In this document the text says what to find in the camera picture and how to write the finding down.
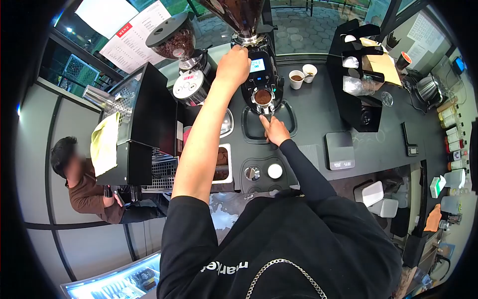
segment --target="display fridge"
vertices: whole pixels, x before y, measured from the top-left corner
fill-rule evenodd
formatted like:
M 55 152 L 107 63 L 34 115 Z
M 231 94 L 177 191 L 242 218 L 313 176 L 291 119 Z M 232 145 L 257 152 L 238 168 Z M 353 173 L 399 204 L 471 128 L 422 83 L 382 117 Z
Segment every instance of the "display fridge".
M 135 299 L 156 298 L 161 253 L 104 274 L 65 283 L 61 289 L 69 299 Z

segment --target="brown shirt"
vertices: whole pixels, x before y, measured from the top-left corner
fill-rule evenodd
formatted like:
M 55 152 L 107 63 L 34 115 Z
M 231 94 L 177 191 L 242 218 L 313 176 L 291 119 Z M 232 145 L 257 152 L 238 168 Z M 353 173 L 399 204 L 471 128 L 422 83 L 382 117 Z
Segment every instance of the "brown shirt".
M 78 184 L 73 188 L 65 186 L 70 194 L 72 208 L 82 214 L 96 214 L 103 221 L 118 224 L 123 217 L 124 208 L 114 201 L 113 205 L 105 208 L 103 203 L 103 186 L 96 184 L 95 169 L 91 159 L 85 163 L 85 172 Z

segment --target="orange cloth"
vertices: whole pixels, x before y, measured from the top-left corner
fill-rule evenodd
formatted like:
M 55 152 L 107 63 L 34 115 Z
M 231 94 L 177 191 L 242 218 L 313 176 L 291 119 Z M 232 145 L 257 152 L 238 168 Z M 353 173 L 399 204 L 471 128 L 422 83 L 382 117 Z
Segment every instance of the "orange cloth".
M 442 213 L 440 211 L 440 204 L 437 204 L 426 219 L 426 226 L 424 231 L 436 232 L 438 230 L 438 224 L 441 218 Z

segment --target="grinder hopper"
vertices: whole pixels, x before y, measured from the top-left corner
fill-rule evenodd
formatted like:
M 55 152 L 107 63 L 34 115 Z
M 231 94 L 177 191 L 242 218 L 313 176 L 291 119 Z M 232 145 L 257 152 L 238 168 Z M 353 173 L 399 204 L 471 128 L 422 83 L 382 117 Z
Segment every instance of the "grinder hopper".
M 265 0 L 200 0 L 199 3 L 209 9 L 241 38 L 256 35 Z

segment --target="paved walkway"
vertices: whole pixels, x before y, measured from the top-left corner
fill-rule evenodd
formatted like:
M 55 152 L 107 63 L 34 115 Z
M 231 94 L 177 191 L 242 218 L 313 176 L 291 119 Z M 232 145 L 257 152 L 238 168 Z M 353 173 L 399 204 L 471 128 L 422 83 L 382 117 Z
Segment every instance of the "paved walkway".
M 346 22 L 336 9 L 314 7 L 313 16 L 305 8 L 272 9 L 272 20 L 278 30 L 274 31 L 277 54 L 328 53 L 335 28 Z M 222 38 L 232 30 L 218 17 L 199 22 L 202 36 L 196 47 L 225 44 L 230 38 Z

